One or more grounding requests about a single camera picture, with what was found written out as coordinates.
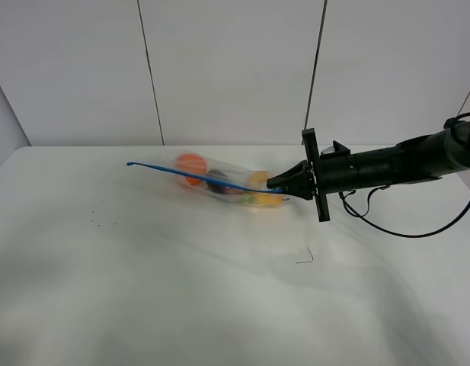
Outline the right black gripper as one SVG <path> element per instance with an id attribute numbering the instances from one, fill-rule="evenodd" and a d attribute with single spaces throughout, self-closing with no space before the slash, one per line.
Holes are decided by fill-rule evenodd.
<path id="1" fill-rule="evenodd" d="M 303 130 L 302 141 L 308 162 L 302 160 L 284 173 L 269 178 L 267 188 L 281 188 L 282 194 L 304 200 L 312 200 L 314 195 L 318 220 L 328 222 L 330 213 L 327 195 L 352 188 L 353 173 L 348 160 L 350 155 L 321 159 L 314 129 Z M 311 188 L 308 188 L 308 164 Z"/>

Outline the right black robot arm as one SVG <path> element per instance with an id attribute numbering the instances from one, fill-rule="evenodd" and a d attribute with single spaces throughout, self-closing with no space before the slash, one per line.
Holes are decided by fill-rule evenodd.
<path id="1" fill-rule="evenodd" d="M 387 148 L 352 153 L 334 142 L 318 150 L 314 129 L 303 130 L 306 158 L 267 181 L 267 188 L 314 200 L 321 222 L 330 219 L 329 194 L 414 184 L 470 170 L 470 112 L 448 119 L 439 133 Z"/>

